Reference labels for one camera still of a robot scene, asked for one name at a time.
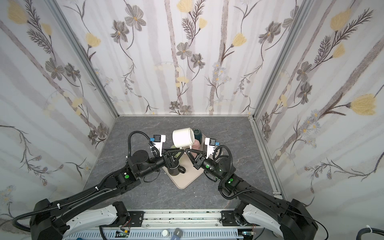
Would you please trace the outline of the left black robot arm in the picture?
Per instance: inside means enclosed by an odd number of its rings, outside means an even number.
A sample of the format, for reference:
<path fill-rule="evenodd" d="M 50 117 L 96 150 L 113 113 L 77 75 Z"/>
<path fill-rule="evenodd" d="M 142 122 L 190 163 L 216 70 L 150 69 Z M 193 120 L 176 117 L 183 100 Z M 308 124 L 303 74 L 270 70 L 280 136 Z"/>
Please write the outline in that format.
<path fill-rule="evenodd" d="M 153 157 L 145 150 L 132 152 L 131 138 L 143 135 L 150 146 Z M 181 148 L 163 149 L 160 135 L 150 138 L 141 131 L 128 136 L 126 165 L 107 174 L 97 185 L 76 195 L 50 202 L 44 199 L 35 205 L 32 212 L 12 219 L 12 226 L 31 233 L 33 240 L 62 240 L 69 233 L 69 222 L 91 207 L 108 199 L 122 195 L 135 187 L 148 175 L 159 172 L 162 167 L 177 168 L 185 152 Z"/>

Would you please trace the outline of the white mug red inside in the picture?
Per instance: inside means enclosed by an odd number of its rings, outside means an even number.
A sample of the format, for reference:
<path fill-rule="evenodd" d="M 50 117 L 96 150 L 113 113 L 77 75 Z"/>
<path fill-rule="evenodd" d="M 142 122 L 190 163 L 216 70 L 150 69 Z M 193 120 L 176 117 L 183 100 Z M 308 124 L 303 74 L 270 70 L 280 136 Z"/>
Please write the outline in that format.
<path fill-rule="evenodd" d="M 176 148 L 191 147 L 195 142 L 194 132 L 191 128 L 174 130 L 172 140 Z"/>

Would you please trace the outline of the black mug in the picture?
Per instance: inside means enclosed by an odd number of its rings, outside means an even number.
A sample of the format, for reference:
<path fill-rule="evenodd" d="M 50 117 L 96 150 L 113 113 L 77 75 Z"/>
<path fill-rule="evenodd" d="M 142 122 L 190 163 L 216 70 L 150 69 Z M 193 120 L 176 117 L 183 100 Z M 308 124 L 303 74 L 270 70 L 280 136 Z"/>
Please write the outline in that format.
<path fill-rule="evenodd" d="M 181 165 L 178 165 L 177 167 L 175 167 L 173 169 L 167 169 L 167 170 L 171 176 L 177 176 L 179 174 L 185 174 L 186 173 L 186 168 L 181 166 Z"/>

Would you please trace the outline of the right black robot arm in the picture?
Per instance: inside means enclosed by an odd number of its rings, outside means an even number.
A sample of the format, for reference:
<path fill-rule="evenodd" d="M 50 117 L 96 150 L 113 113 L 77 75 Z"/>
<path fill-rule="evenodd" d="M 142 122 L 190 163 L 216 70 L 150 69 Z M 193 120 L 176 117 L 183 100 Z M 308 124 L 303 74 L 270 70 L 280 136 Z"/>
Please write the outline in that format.
<path fill-rule="evenodd" d="M 212 157 L 190 148 L 185 153 L 196 169 L 204 169 L 219 180 L 218 190 L 223 198 L 241 201 L 237 211 L 247 223 L 269 229 L 285 240 L 315 239 L 322 224 L 312 218 L 305 205 L 296 199 L 288 202 L 268 195 L 237 176 L 227 146 L 218 146 Z"/>

